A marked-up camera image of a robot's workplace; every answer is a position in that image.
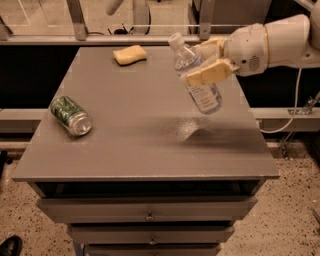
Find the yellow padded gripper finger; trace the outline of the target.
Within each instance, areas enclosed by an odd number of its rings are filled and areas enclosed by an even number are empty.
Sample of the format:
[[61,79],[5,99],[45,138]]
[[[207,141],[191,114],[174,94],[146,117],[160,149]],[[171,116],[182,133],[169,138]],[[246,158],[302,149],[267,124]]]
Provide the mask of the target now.
[[200,54],[202,61],[219,60],[224,58],[224,43],[226,39],[223,37],[213,37],[200,44],[196,44],[194,48]]
[[189,86],[219,83],[238,70],[239,66],[232,64],[229,59],[219,59],[213,63],[206,61],[199,67],[189,70],[185,75],[185,80]]

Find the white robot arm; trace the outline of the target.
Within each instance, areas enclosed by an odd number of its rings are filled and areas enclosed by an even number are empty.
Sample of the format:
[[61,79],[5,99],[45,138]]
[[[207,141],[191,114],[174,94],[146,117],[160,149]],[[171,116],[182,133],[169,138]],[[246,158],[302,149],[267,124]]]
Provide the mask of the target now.
[[227,37],[213,37],[196,46],[204,61],[182,79],[190,86],[219,83],[235,74],[241,77],[286,66],[297,69],[320,66],[320,0],[308,16],[298,14],[255,23]]

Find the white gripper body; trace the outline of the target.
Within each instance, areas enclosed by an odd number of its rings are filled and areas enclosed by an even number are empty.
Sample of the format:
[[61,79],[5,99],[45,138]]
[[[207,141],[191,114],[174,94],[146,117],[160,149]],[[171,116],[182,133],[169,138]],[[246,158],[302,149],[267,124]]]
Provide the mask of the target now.
[[266,28],[256,23],[237,29],[224,42],[224,56],[238,76],[263,73],[269,58]]

